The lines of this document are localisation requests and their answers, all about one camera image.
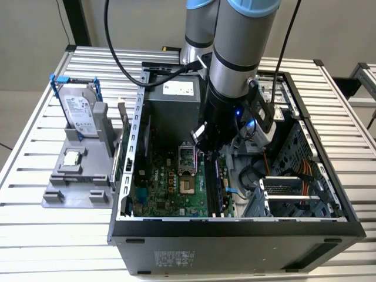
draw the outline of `wire bundle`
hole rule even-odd
[[[311,168],[311,165],[309,164],[309,162],[307,160],[303,159],[301,161],[299,173],[308,174],[308,175],[312,176],[312,168]],[[310,186],[308,184],[304,183],[304,181],[302,181],[301,182],[301,194],[303,196],[308,196],[309,189],[310,189]]]

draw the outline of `sticker label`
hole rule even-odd
[[[257,147],[255,143],[252,143],[250,141],[245,141],[245,144],[246,144],[247,153],[255,153],[255,152],[260,151],[259,147]]]
[[[155,251],[155,264],[158,267],[191,267],[196,251]]]
[[[167,81],[163,84],[163,94],[194,96],[192,81]]]
[[[84,97],[64,96],[69,114],[75,124],[75,129],[82,136],[97,137],[93,113],[89,101]]]

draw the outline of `white wall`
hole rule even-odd
[[[55,0],[0,0],[0,90],[44,89],[67,44]]]
[[[185,0],[110,0],[116,48],[160,49],[184,43]],[[278,57],[297,0],[282,0],[265,55]],[[103,0],[83,0],[90,37],[107,46]],[[321,59],[332,75],[348,76],[359,61],[376,62],[376,1],[303,0],[286,57]]]
[[[185,0],[110,0],[109,31],[115,48],[160,50],[184,44]],[[104,0],[82,0],[92,44],[107,46]]]

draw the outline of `slotted aluminum surface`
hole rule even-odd
[[[178,62],[176,52],[118,51],[118,55],[135,78],[142,61]],[[277,59],[263,58],[259,68],[274,71],[276,63]],[[285,59],[281,71],[291,73],[367,238],[309,274],[174,276],[161,280],[376,280],[375,144],[324,67],[312,60]],[[132,118],[136,86],[121,74],[107,49],[78,47],[65,53],[55,73],[73,78],[97,76],[114,127],[121,126],[118,98],[125,101]],[[47,87],[0,173],[0,280],[138,280],[128,277],[117,248],[107,245],[111,210],[43,209],[39,205],[65,138],[64,126],[62,110]]]

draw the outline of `robotic arm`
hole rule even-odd
[[[256,133],[259,146],[273,137],[274,106],[259,97],[254,78],[280,2],[187,0],[186,45],[181,63],[213,51],[203,120],[191,132],[195,146],[205,153],[217,152],[230,143],[245,124]],[[242,120],[248,109],[252,119]]]

